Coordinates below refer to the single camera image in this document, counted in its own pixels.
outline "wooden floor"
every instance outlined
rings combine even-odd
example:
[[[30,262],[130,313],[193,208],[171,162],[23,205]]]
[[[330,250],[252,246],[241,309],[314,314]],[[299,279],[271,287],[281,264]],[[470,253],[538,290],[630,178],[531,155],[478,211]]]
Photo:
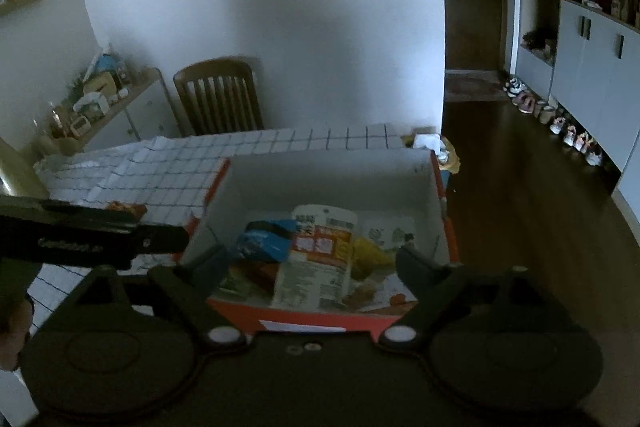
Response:
[[[529,267],[603,346],[594,415],[637,425],[640,248],[610,198],[616,176],[508,101],[446,104],[442,132],[462,162],[447,188],[462,262]]]

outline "human hand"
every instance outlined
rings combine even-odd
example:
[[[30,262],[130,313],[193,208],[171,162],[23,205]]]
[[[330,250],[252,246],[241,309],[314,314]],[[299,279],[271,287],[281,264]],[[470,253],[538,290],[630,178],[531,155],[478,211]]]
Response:
[[[15,371],[18,368],[18,354],[28,338],[33,323],[33,308],[25,299],[7,321],[8,329],[0,333],[0,369]]]

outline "blue snack bag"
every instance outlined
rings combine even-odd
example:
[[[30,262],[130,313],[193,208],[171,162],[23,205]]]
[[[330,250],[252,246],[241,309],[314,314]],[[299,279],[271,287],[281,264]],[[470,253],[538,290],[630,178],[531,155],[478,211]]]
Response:
[[[296,231],[295,219],[265,219],[252,221],[238,237],[238,256],[249,261],[282,263],[289,256],[289,247]]]

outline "white checkered tablecloth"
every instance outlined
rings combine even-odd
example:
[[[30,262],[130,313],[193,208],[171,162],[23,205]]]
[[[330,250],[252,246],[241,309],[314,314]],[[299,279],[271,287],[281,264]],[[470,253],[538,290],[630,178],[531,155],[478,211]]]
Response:
[[[388,124],[343,128],[297,128],[191,136],[127,144],[81,153],[50,156],[36,165],[55,200],[104,208],[110,201],[141,203],[143,221],[186,224],[200,218],[207,190],[232,156],[332,149],[395,149],[402,140]],[[171,264],[169,255],[140,255],[131,270]],[[45,265],[29,289],[36,303],[32,333],[90,270]]]

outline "chair backrest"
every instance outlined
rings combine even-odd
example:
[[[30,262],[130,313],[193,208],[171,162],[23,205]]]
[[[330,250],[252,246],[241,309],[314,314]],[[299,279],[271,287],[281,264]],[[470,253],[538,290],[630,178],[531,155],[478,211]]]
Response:
[[[178,71],[174,83],[196,134],[264,129],[254,74],[245,62],[198,62]]]

